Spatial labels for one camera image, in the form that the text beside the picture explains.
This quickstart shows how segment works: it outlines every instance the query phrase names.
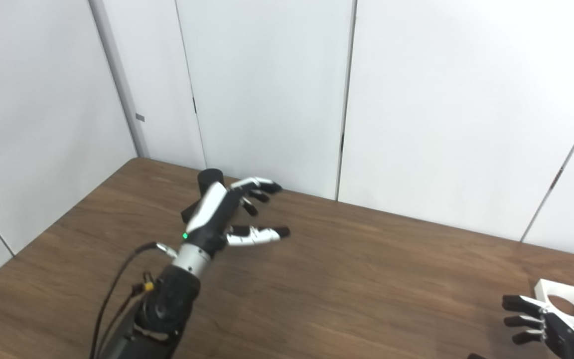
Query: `robotic hand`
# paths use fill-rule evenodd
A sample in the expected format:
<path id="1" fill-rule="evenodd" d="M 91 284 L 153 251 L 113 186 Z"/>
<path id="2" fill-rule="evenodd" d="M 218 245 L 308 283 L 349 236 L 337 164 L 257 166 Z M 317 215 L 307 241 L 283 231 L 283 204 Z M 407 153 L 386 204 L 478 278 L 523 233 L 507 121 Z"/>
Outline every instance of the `robotic hand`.
<path id="1" fill-rule="evenodd" d="M 504 318 L 507 327 L 530 328 L 514 335 L 513 343 L 542 342 L 561 359 L 574 359 L 574 325 L 558 316 L 550 305 L 528 296 L 505 295 L 502 307 L 507 311 L 524 313 Z M 483 357 L 471 354 L 469 359 Z"/>
<path id="2" fill-rule="evenodd" d="M 289 228 L 231 226 L 239 207 L 258 214 L 249 197 L 269 201 L 282 190 L 277 183 L 252 177 L 223 186 L 223 173 L 205 170 L 198 177 L 202 199 L 182 212 L 187 223 L 178 253 L 157 243 L 175 257 L 139 302 L 125 315 L 102 350 L 103 359 L 168 359 L 183 334 L 192 305 L 200 291 L 200 276 L 217 252 L 227 245 L 257 245 L 289 235 Z"/>

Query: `white block with hole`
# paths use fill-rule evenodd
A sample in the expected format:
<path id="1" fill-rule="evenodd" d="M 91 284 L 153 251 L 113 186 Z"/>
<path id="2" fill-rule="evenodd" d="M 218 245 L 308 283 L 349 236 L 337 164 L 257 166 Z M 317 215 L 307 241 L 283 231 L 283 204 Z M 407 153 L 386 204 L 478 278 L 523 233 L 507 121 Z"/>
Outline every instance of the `white block with hole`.
<path id="1" fill-rule="evenodd" d="M 535 286 L 535 298 L 540 302 L 545 302 L 548 304 L 551 307 L 551 311 L 555 311 L 558 316 L 563 317 L 565 320 L 568 320 L 572 325 L 574 325 L 574 316 L 570 316 L 556 308 L 555 305 L 551 303 L 549 298 L 551 295 L 568 300 L 570 304 L 574 305 L 574 286 L 569 286 L 568 284 L 561 284 L 546 279 L 540 279 L 540 281 Z"/>

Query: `wooden table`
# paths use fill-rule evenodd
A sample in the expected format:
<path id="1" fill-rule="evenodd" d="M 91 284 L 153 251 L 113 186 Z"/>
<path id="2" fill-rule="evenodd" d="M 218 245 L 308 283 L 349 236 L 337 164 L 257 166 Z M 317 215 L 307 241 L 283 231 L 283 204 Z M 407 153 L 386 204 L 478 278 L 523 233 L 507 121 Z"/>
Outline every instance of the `wooden table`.
<path id="1" fill-rule="evenodd" d="M 134 159 L 1 268 L 0 359 L 86 358 L 126 254 L 180 244 L 197 173 Z M 539 278 L 574 285 L 574 255 L 290 191 L 258 207 L 251 222 L 291 238 L 216 256 L 176 358 L 553 357 L 511 343 L 501 296 L 531 295 Z M 167 263 L 137 259 L 109 312 Z"/>

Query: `black fingertip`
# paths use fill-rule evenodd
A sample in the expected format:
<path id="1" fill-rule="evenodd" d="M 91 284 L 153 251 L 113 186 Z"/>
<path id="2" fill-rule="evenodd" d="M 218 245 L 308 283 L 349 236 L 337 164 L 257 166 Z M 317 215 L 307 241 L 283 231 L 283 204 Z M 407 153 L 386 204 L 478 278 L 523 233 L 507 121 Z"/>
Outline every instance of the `black fingertip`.
<path id="1" fill-rule="evenodd" d="M 261 191 L 250 191 L 249 197 L 253 197 L 253 198 L 261 201 L 262 203 L 269 202 L 269 196 L 262 193 Z"/>
<path id="2" fill-rule="evenodd" d="M 232 235 L 239 237 L 249 236 L 248 225 L 232 225 Z"/>
<path id="3" fill-rule="evenodd" d="M 504 318 L 504 325 L 507 327 L 521 327 L 524 321 L 519 316 Z"/>
<path id="4" fill-rule="evenodd" d="M 274 230 L 274 232 L 278 233 L 278 235 L 281 238 L 285 238 L 291 234 L 291 230 L 289 230 L 289 227 L 278 227 L 278 228 L 273 228 L 273 230 Z"/>
<path id="5" fill-rule="evenodd" d="M 243 208 L 245 208 L 245 210 L 247 211 L 247 213 L 249 213 L 250 216 L 257 216 L 258 215 L 258 209 L 256 209 L 256 207 L 252 206 L 251 204 L 244 204 Z"/>
<path id="6" fill-rule="evenodd" d="M 517 345 L 525 345 L 526 343 L 530 343 L 530 342 L 538 342 L 540 341 L 540 338 L 542 336 L 539 334 L 533 334 L 533 333 L 529 333 L 529 332 L 521 332 L 518 334 L 515 334 L 513 336 L 513 343 L 517 344 Z"/>
<path id="7" fill-rule="evenodd" d="M 521 312 L 524 308 L 524 300 L 519 295 L 502 296 L 502 308 L 507 311 Z"/>
<path id="8" fill-rule="evenodd" d="M 272 184 L 263 183 L 261 185 L 260 189 L 262 189 L 263 191 L 266 191 L 269 194 L 274 194 L 274 193 L 278 193 L 278 192 L 282 191 L 283 187 L 280 186 L 280 184 L 278 184 L 278 183 L 272 183 Z"/>

